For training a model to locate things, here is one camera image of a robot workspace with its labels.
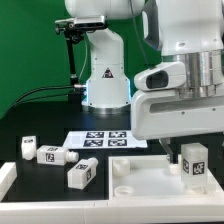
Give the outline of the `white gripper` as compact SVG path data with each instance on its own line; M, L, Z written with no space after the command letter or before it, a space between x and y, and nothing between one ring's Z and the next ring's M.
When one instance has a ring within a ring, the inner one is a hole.
M138 140L160 139L169 162L176 163L171 137L224 131L224 75L218 63L196 71L205 78L199 88L187 86L194 73L185 65L186 82L173 89L138 90L131 104L131 132Z

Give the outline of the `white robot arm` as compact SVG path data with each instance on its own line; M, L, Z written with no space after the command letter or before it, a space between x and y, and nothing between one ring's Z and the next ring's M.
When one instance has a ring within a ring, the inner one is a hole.
M91 43L85 109L128 106L138 140L224 130L224 0L65 0L65 7L73 28ZM162 61L129 82L123 41L106 23L136 16Z

